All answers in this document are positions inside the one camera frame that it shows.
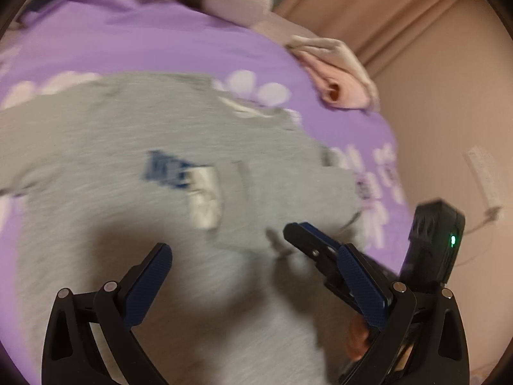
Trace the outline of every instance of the human hand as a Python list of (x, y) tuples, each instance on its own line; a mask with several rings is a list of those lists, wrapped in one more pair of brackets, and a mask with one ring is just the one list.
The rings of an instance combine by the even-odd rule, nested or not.
[(355, 314), (349, 323), (349, 332), (347, 334), (345, 348), (347, 357), (353, 362), (357, 362), (369, 349), (368, 343), (369, 326), (360, 314)]

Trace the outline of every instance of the purple bedsheet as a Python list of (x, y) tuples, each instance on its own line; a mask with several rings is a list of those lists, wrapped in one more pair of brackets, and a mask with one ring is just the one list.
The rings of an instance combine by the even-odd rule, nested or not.
[[(411, 216), (391, 129), (378, 113), (324, 107), (308, 75), (281, 46), (174, 0), (56, 0), (26, 20), (27, 31), (0, 65), (0, 103), (21, 82), (29, 81), (21, 86), (37, 94), (63, 71), (211, 74), (239, 96), (298, 112), (304, 130), (333, 148), (339, 165), (357, 179), (365, 252), (399, 271)], [(16, 328), (5, 325), (15, 320), (12, 268), (21, 225), (21, 213), (15, 207), (9, 213), (0, 233), (0, 341), (30, 382), (38, 383)]]

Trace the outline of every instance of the blue logo on shirt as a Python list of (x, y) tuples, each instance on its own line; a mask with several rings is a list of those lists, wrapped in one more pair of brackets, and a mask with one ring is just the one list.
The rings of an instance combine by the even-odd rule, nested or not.
[(188, 188), (187, 170), (195, 165), (166, 155), (161, 150), (152, 150), (148, 153), (150, 158), (144, 175), (146, 181), (157, 181), (160, 185), (172, 188)]

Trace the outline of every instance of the folded pink towel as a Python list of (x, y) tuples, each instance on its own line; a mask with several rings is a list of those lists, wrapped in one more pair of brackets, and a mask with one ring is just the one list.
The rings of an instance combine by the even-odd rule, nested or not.
[(309, 73), (322, 100), (330, 107), (367, 109), (371, 99), (367, 89), (352, 74), (321, 61), (305, 51), (292, 51)]

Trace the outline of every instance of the bed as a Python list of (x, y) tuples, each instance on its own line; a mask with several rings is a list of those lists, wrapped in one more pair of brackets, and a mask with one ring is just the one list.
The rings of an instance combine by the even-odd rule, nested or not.
[[(290, 110), (311, 137), (332, 150), (338, 166), (352, 170), (361, 200), (360, 246), (399, 272), (411, 214), (396, 172), (391, 129), (379, 113), (325, 108), (296, 60), (261, 34), (283, 43), (291, 33), (307, 30), (271, 15), (257, 33), (174, 0), (55, 0), (30, 13), (25, 23), (27, 29), (0, 55), (0, 110), (123, 71), (212, 75), (217, 88), (236, 97)], [(22, 199), (3, 196), (0, 342), (27, 381), (36, 384), (39, 375), (20, 340), (14, 292), (22, 219)]]

